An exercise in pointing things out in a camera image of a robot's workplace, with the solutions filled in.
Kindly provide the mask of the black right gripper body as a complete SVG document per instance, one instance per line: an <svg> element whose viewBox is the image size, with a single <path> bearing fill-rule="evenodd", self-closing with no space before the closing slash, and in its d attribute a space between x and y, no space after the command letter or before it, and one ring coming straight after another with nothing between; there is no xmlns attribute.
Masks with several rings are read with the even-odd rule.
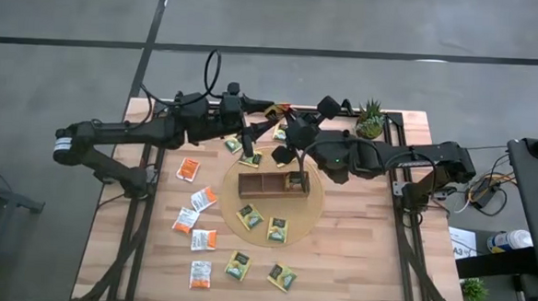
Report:
<svg viewBox="0 0 538 301"><path fill-rule="evenodd" d="M314 143L320 131L320 124L326 119L333 119L340 113L341 108L342 106L335 99L326 96L319 102L315 112L305 111L307 113L307 119L310 122L309 127L301 130L299 134L286 133L286 145L278 146L272 153L275 163L287 165L293 159L297 158L297 150L305 150L310 144ZM287 108L283 111L284 118L290 115L291 110L293 109Z"/></svg>

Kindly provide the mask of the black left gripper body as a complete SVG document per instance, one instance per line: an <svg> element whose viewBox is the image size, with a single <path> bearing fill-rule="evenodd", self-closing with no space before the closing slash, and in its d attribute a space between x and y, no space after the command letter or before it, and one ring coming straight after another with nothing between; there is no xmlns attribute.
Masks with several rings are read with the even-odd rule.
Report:
<svg viewBox="0 0 538 301"><path fill-rule="evenodd" d="M253 156L253 148L251 140L245 137L245 114L251 112L244 112L241 108L241 100L243 98L249 98L244 94L240 94L240 84L236 82L230 82L226 91L222 95L222 101L219 105L219 112L223 123L223 128L226 131L234 130L241 137L241 144L244 150L245 156Z"/></svg>

